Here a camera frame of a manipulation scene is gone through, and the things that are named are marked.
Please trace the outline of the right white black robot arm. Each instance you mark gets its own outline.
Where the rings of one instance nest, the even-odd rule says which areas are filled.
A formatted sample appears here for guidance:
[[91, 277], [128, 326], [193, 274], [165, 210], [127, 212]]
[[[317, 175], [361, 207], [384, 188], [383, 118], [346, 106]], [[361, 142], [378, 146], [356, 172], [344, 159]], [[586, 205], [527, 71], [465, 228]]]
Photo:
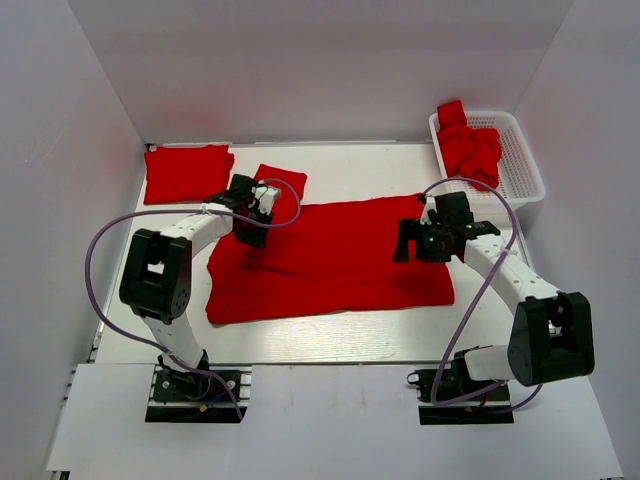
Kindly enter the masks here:
[[588, 376], [595, 369], [592, 312], [579, 292], [565, 293], [534, 272], [500, 230], [475, 219], [463, 192], [424, 197], [418, 219], [398, 224], [396, 263], [458, 258], [513, 315], [507, 344], [445, 350], [429, 392], [439, 406], [469, 401], [515, 380], [525, 387]]

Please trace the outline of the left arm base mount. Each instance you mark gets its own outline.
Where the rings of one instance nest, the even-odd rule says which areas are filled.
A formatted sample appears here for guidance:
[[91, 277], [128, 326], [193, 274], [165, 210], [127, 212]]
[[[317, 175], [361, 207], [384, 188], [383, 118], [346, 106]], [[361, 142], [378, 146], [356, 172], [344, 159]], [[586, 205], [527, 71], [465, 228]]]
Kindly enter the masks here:
[[156, 366], [147, 401], [145, 422], [149, 424], [239, 424], [234, 395], [241, 415], [249, 405], [251, 369], [215, 370], [224, 383], [189, 372], [174, 372]]

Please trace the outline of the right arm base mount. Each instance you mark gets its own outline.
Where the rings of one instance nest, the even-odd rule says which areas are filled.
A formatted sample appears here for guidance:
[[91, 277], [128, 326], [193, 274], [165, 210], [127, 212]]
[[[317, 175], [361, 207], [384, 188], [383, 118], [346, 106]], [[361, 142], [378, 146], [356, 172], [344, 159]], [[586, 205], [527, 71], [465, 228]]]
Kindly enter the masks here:
[[418, 369], [409, 373], [406, 383], [417, 393], [421, 426], [508, 425], [514, 423], [508, 387], [500, 385], [492, 391], [447, 406], [431, 402], [431, 390], [437, 371]]

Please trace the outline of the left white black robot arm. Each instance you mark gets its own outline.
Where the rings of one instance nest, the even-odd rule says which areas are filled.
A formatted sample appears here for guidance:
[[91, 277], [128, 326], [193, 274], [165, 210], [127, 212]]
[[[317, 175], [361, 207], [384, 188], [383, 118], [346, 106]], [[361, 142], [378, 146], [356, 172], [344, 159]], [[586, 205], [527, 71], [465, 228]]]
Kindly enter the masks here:
[[278, 188], [236, 174], [227, 190], [210, 197], [197, 212], [161, 230], [139, 229], [133, 234], [120, 300], [167, 349], [163, 363], [180, 371], [176, 384], [188, 398], [205, 396], [212, 378], [205, 369], [206, 351], [195, 339], [186, 314], [192, 261], [229, 234], [250, 247], [264, 248], [280, 196]]

